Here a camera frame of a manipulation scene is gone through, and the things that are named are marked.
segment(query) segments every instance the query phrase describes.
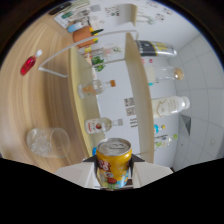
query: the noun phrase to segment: glass bottle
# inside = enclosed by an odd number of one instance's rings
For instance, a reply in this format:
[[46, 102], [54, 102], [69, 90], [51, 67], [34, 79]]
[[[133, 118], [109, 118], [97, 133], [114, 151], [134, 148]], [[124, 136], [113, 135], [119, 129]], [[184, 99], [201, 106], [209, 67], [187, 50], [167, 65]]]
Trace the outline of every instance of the glass bottle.
[[150, 85], [159, 83], [161, 80], [182, 80], [184, 78], [182, 69], [172, 66], [145, 66], [145, 72]]
[[186, 96], [170, 96], [152, 99], [153, 118], [170, 116], [186, 110], [190, 107], [190, 101]]
[[26, 75], [26, 73], [35, 65], [36, 59], [42, 54], [42, 50], [37, 51], [34, 56], [29, 57], [23, 64], [20, 73], [21, 75]]
[[170, 145], [170, 143], [173, 140], [177, 140], [178, 135], [174, 134], [172, 137], [169, 135], [162, 135], [159, 137], [154, 138], [154, 148], [155, 150], [160, 149], [160, 148], [165, 148], [166, 146]]
[[80, 98], [85, 98], [88, 96], [96, 96], [101, 94], [105, 88], [115, 87], [115, 80], [110, 80], [109, 82], [101, 82], [99, 79], [93, 80], [86, 84], [78, 85], [78, 94]]
[[113, 126], [122, 126], [123, 120], [111, 121], [109, 118], [96, 118], [85, 121], [85, 130], [88, 134], [97, 134], [109, 131]]

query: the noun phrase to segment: wooden tabletop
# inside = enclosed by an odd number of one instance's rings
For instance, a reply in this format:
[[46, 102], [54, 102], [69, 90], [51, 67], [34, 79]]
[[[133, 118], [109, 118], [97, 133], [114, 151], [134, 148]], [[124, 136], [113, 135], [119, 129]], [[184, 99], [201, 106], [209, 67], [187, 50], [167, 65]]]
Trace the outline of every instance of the wooden tabletop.
[[92, 66], [79, 54], [74, 47], [69, 49], [69, 91], [74, 113], [74, 121], [77, 127], [78, 137], [82, 143], [83, 151], [87, 150], [88, 156], [92, 156], [92, 149], [99, 141], [105, 138], [104, 133], [87, 134], [84, 122], [88, 119], [100, 118], [96, 96], [81, 99], [77, 92], [79, 84], [93, 81]]
[[[71, 106], [68, 78], [37, 70], [44, 60], [74, 43], [72, 35], [52, 16], [44, 15], [18, 38], [0, 71], [0, 152], [5, 159], [40, 167], [54, 173], [58, 168], [80, 163], [88, 153], [80, 150], [82, 141]], [[25, 75], [20, 69], [26, 59], [41, 49], [43, 54]], [[68, 51], [44, 67], [68, 74]], [[47, 159], [33, 154], [26, 144], [27, 133], [37, 127], [60, 127], [69, 136], [66, 158]]]

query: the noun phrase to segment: bottle cap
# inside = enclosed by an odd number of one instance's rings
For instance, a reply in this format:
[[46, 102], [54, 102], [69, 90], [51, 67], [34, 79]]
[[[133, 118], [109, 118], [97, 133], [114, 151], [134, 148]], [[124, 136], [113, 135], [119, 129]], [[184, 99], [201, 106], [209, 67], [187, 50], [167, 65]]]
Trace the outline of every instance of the bottle cap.
[[35, 57], [38, 58], [39, 56], [42, 55], [42, 50], [37, 51], [37, 53], [35, 54]]
[[182, 80], [184, 78], [184, 73], [180, 68], [174, 69], [174, 78], [176, 80]]
[[110, 80], [110, 85], [111, 85], [111, 87], [116, 86], [115, 80]]
[[178, 135], [177, 134], [173, 135], [173, 139], [177, 140], [178, 139]]
[[181, 98], [184, 101], [184, 105], [182, 106], [184, 107], [184, 109], [188, 109], [190, 107], [190, 100], [186, 96], [182, 96]]

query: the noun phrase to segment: yellow can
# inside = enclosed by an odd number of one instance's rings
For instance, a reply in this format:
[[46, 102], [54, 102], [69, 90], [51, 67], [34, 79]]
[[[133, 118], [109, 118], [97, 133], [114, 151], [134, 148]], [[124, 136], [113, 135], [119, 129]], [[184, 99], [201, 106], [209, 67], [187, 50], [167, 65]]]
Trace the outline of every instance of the yellow can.
[[131, 155], [131, 144], [125, 139], [108, 138], [99, 142], [96, 156], [104, 187], [118, 189], [127, 183]]

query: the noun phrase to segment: white wall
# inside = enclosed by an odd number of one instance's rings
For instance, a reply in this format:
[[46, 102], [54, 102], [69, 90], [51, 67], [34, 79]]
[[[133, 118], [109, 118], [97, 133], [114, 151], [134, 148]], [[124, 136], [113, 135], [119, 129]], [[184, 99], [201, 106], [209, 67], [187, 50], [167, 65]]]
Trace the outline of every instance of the white wall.
[[[198, 35], [198, 31], [179, 14], [173, 12], [172, 15], [167, 15], [163, 12], [164, 6], [158, 5], [158, 8], [154, 8], [148, 5], [146, 0], [90, 0], [90, 3], [92, 5], [100, 4], [101, 6], [100, 12], [92, 12], [91, 15], [98, 16], [100, 20], [105, 20], [103, 32], [136, 29], [139, 32], [139, 40], [167, 42], [174, 45], [177, 50], [182, 48], [186, 43]], [[153, 18], [156, 17], [157, 13], [163, 14], [165, 20], [163, 22], [156, 21], [156, 23], [153, 25], [137, 22], [136, 27], [134, 27], [131, 22], [120, 22], [121, 20], [125, 20], [126, 17], [130, 17], [130, 15], [125, 14], [127, 13], [127, 10], [126, 12], [124, 10], [121, 11], [120, 16], [118, 17], [106, 16], [105, 7], [127, 3], [138, 5], [141, 12], [144, 12], [146, 15], [149, 15]], [[116, 34], [102, 37], [99, 39], [98, 44], [92, 45], [92, 49], [100, 48], [105, 44], [111, 43], [125, 46], [125, 34]], [[168, 65], [167, 59], [165, 58], [151, 57], [151, 59], [153, 59], [153, 64], [150, 65]], [[146, 63], [149, 63], [149, 57], [146, 57], [145, 60]], [[106, 89], [103, 94], [98, 96], [101, 117], [108, 117], [111, 120], [122, 118], [124, 121], [124, 126], [113, 127], [109, 132], [106, 132], [106, 136], [120, 137], [129, 140], [132, 144], [133, 153], [139, 153], [140, 149], [138, 129], [130, 128], [130, 119], [135, 116], [127, 116], [124, 105], [125, 98], [133, 97], [125, 62], [108, 64], [105, 69], [97, 73], [97, 76], [102, 81], [115, 79], [117, 84], [116, 87]], [[150, 92], [152, 98], [172, 96], [176, 95], [176, 88], [173, 81], [164, 81], [150, 86]], [[155, 124], [166, 125], [166, 129], [158, 133], [156, 136], [163, 134], [169, 134], [172, 136], [178, 132], [178, 115], [157, 119], [155, 120]], [[172, 167], [176, 146], [177, 141], [174, 141], [169, 147], [156, 151], [154, 156], [154, 163]]]
[[191, 101], [181, 114], [191, 117], [190, 136], [180, 134], [173, 168], [223, 158], [224, 73], [211, 46], [198, 35], [169, 60], [183, 69], [185, 79], [176, 82], [177, 95]]
[[[163, 12], [164, 5], [157, 4], [157, 8], [147, 4], [150, 2], [148, 0], [90, 0], [91, 4], [100, 4], [101, 11], [92, 12], [91, 15], [98, 16], [100, 20], [105, 20], [104, 31], [111, 32], [114, 30], [122, 29], [136, 29], [139, 32], [139, 40], [151, 40], [151, 41], [161, 41], [173, 44], [177, 50], [181, 49], [189, 41], [195, 38], [199, 32], [198, 30], [185, 18], [174, 12], [172, 15], [168, 15]], [[129, 15], [124, 15], [125, 11], [121, 10], [120, 16], [107, 17], [105, 13], [105, 7], [112, 7], [119, 4], [134, 4], [138, 6], [138, 10], [144, 14], [156, 18], [157, 14], [162, 14], [164, 16], [164, 21], [156, 21], [155, 24], [149, 25], [148, 23], [137, 22], [136, 27], [132, 25], [131, 22], [121, 23], [124, 20], [121, 17], [128, 17]], [[111, 36], [110, 41], [118, 41], [124, 43], [124, 36], [116, 35]]]

